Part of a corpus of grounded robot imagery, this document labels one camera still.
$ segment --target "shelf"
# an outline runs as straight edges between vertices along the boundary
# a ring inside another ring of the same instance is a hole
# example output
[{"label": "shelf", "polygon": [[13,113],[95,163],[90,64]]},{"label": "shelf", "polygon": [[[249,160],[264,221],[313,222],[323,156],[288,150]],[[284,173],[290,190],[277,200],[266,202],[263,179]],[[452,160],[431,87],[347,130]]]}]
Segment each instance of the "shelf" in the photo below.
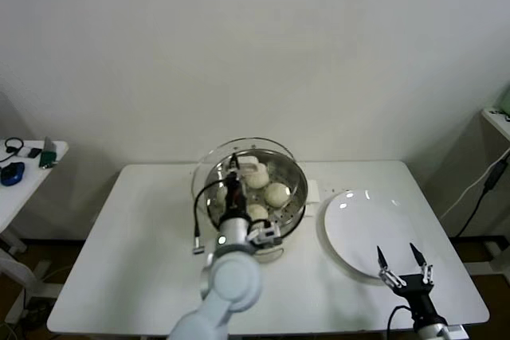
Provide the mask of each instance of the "shelf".
[{"label": "shelf", "polygon": [[504,114],[493,113],[497,111],[494,107],[487,107],[481,114],[489,121],[504,137],[510,141],[510,122],[505,119]]}]

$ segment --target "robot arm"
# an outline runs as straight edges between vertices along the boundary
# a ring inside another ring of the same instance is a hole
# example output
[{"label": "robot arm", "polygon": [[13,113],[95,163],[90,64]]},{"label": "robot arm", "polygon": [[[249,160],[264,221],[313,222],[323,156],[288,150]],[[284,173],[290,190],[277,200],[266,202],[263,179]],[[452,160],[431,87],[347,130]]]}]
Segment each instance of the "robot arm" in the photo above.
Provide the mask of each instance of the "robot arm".
[{"label": "robot arm", "polygon": [[411,243],[414,258],[420,266],[419,274],[397,276],[388,267],[388,263],[379,246],[377,253],[381,271],[381,280],[398,296],[409,303],[414,320],[413,329],[423,340],[469,340],[463,326],[449,326],[441,317],[430,299],[434,288],[432,264],[427,264],[425,257]]},{"label": "robot arm", "polygon": [[232,313],[248,310],[261,289],[261,270],[254,258],[241,251],[225,254],[211,268],[210,290],[202,305],[178,321],[170,340],[226,340]]},{"label": "robot arm", "polygon": [[[261,269],[253,258],[255,251],[279,244],[280,229],[264,222],[253,227],[246,213],[246,199],[240,169],[235,154],[230,160],[230,172],[224,183],[227,188],[226,210],[220,219],[214,254],[202,274],[206,286],[202,289],[202,305],[182,317],[170,333],[170,340],[226,340],[227,324],[233,313],[252,307],[261,294]],[[195,237],[194,253],[203,252]]]}]

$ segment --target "floor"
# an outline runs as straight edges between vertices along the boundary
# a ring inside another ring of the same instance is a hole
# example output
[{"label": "floor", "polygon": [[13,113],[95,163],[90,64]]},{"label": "floor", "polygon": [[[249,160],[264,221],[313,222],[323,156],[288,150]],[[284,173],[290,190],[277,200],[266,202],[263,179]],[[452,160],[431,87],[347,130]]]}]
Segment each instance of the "floor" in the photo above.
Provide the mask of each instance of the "floor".
[{"label": "floor", "polygon": [[[490,255],[480,244],[456,244],[457,252],[464,262],[490,260]],[[18,259],[33,268],[39,260],[49,259],[52,261],[52,267],[49,272],[73,264],[80,253],[80,245],[48,245],[33,244],[24,254],[18,254]],[[51,283],[64,283],[68,271],[60,272],[54,277],[48,279]],[[508,323],[510,322],[510,287],[502,276],[476,276],[473,278],[478,290],[482,294],[485,303],[491,313],[489,322],[471,326],[467,330],[472,340],[481,340],[487,338],[506,338],[508,333]],[[0,317],[4,318],[14,302],[21,288],[16,283],[8,279],[5,275],[0,276]],[[50,340],[55,334],[49,332],[44,325],[31,330],[24,326],[24,334],[21,327],[16,328],[18,340]],[[7,340],[9,331],[4,326],[0,326],[0,340]],[[81,336],[62,335],[58,340],[78,340]],[[391,336],[394,340],[411,340],[417,337],[412,332],[394,332]],[[275,340],[381,340],[382,334],[330,334],[317,336],[286,336],[275,338]]]}]

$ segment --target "computer mouse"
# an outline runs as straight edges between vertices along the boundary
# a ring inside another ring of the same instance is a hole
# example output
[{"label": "computer mouse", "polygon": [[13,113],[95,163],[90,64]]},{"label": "computer mouse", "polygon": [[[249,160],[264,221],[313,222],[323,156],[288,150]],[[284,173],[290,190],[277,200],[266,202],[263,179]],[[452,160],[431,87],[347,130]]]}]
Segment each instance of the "computer mouse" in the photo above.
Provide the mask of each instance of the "computer mouse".
[{"label": "computer mouse", "polygon": [[16,185],[23,179],[24,162],[12,162],[0,170],[0,183],[4,186]]}]

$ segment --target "table leg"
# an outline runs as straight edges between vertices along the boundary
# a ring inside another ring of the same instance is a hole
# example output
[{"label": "table leg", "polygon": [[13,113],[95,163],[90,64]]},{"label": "table leg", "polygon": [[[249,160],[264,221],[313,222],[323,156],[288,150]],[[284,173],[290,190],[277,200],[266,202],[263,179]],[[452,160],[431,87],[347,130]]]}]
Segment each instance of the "table leg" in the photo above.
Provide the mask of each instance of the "table leg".
[{"label": "table leg", "polygon": [[26,244],[24,244],[16,234],[14,234],[11,230],[5,229],[0,233],[0,239],[6,242],[9,246],[9,254],[15,255],[16,252],[25,252]]},{"label": "table leg", "polygon": [[35,269],[30,270],[24,264],[17,262],[8,253],[0,249],[0,271],[6,273],[12,280],[20,283],[24,287],[16,298],[13,306],[10,308],[5,321],[9,324],[16,324],[23,315],[23,303],[28,304],[30,299],[50,298],[56,299],[61,292],[63,284],[43,283],[42,277],[48,271],[51,263],[48,260],[42,260]]},{"label": "table leg", "polygon": [[471,276],[476,275],[502,275],[510,283],[510,248],[503,252],[496,242],[486,242],[485,247],[491,253],[490,262],[464,263]]}]

